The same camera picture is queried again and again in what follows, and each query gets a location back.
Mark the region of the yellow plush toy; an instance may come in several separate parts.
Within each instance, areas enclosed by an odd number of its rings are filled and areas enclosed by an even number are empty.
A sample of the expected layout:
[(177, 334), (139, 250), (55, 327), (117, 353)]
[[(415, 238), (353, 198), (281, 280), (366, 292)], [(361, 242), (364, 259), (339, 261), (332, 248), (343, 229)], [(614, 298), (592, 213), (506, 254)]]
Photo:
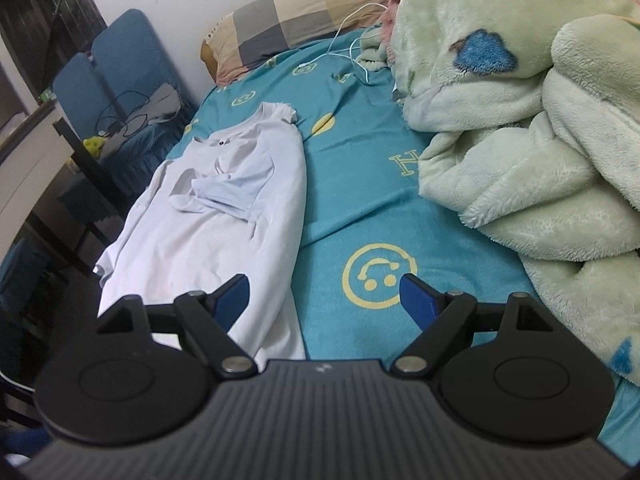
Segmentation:
[(99, 159), (106, 142), (107, 138), (104, 136), (90, 136), (90, 138), (82, 140), (82, 145), (92, 158)]

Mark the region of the green fleece blanket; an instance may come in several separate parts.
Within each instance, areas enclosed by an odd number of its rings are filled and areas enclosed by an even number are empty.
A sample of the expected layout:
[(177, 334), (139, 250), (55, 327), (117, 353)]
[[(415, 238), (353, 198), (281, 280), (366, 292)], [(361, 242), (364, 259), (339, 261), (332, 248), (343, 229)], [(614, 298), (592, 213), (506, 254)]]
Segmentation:
[(598, 358), (639, 378), (639, 3), (390, 0), (380, 48), (422, 197), (516, 252)]

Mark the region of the white flat box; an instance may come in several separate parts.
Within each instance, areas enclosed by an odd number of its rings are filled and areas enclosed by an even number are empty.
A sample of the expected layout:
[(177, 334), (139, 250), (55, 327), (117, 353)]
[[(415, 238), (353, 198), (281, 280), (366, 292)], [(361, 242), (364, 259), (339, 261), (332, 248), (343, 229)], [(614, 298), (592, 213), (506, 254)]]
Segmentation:
[(1, 257), (41, 195), (73, 153), (54, 124), (64, 119), (55, 101), (38, 107), (9, 137), (1, 155)]

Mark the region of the black table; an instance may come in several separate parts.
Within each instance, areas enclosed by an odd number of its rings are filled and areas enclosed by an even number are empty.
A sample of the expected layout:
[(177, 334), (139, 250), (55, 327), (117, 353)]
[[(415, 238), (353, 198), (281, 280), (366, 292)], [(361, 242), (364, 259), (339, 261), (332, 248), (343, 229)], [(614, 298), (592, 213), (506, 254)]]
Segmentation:
[(100, 289), (93, 263), (120, 227), (77, 220), (61, 196), (74, 182), (79, 152), (66, 118), (54, 128), (73, 149), (1, 257), (1, 426), (40, 427), (32, 390), (47, 360), (92, 326)]

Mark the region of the white t-shirt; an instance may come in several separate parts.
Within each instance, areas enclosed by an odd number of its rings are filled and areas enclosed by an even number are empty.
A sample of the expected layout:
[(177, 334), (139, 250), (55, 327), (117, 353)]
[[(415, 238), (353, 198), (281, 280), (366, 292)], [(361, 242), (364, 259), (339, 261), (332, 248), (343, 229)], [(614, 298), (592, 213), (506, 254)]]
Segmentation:
[(295, 121), (292, 106), (263, 102), (244, 122), (194, 138), (162, 162), (96, 262), (99, 310), (126, 295), (170, 304), (244, 274), (250, 299), (230, 337), (260, 366), (303, 359), (292, 276), (307, 170)]

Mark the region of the plaid pillow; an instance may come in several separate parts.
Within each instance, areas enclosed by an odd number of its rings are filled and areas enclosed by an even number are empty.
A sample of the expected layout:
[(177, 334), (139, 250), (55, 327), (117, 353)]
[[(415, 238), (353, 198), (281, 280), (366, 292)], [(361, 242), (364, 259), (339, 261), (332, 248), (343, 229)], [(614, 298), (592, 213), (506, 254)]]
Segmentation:
[(277, 54), (375, 24), (388, 0), (255, 0), (225, 16), (201, 45), (215, 84), (228, 86)]

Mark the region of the grey cloth on chair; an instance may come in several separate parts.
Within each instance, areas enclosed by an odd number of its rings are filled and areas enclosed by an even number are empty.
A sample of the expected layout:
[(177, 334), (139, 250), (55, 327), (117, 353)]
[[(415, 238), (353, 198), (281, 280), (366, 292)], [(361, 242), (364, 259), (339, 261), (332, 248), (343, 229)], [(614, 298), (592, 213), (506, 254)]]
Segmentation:
[(161, 84), (150, 96), (142, 96), (142, 103), (125, 119), (115, 118), (106, 130), (99, 133), (105, 140), (99, 159), (117, 152), (122, 144), (149, 126), (163, 124), (177, 117), (182, 107), (182, 99), (171, 84)]

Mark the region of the blue cushioned chair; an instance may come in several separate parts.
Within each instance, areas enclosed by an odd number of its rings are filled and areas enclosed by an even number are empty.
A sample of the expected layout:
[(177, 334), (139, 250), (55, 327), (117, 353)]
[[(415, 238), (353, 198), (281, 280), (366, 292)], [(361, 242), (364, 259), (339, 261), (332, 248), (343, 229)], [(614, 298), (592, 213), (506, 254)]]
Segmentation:
[(87, 53), (75, 54), (53, 81), (53, 92), (78, 136), (98, 136), (115, 118), (125, 119), (161, 84), (182, 99), (177, 117), (146, 127), (99, 163), (128, 196), (149, 184), (155, 169), (178, 143), (195, 104), (170, 62), (150, 21), (130, 9), (100, 32)]

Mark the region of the teal patterned bed sheet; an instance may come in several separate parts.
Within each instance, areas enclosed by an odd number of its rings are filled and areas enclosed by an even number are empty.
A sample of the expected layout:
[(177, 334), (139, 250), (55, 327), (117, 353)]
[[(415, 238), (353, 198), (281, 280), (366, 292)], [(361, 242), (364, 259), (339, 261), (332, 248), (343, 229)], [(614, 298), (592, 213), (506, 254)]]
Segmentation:
[[(404, 272), (484, 300), (518, 289), (538, 296), (516, 252), (420, 196), (418, 160), (431, 136), (402, 118), (390, 73), (368, 76), (321, 50), (313, 42), (280, 53), (246, 79), (212, 90), (183, 135), (184, 142), (207, 138), (263, 102), (296, 110), (307, 201), (292, 291), (308, 356), (397, 356), (418, 331), (400, 305)], [(635, 463), (639, 378), (612, 373), (615, 401), (600, 438)]]

